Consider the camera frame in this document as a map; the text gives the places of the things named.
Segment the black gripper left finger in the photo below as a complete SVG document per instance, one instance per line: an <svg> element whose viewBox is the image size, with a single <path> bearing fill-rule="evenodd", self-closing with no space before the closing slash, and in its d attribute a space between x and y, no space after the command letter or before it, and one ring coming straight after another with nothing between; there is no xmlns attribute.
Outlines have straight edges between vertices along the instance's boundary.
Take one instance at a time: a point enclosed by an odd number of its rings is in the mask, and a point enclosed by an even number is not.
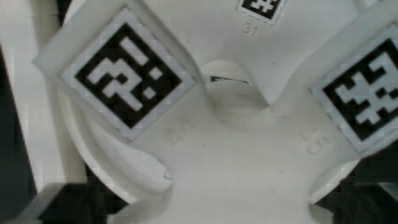
<svg viewBox="0 0 398 224"><path fill-rule="evenodd" d="M126 205L99 184L51 184L10 219L10 224L108 224L108 217Z"/></svg>

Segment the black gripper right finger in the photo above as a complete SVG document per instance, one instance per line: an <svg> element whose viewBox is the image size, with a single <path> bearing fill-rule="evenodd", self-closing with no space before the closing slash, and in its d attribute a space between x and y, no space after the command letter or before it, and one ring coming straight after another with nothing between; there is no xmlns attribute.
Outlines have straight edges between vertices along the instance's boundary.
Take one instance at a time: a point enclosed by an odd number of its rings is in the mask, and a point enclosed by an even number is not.
<svg viewBox="0 0 398 224"><path fill-rule="evenodd" d="M316 205L332 224L398 224L398 200L376 184L342 182Z"/></svg>

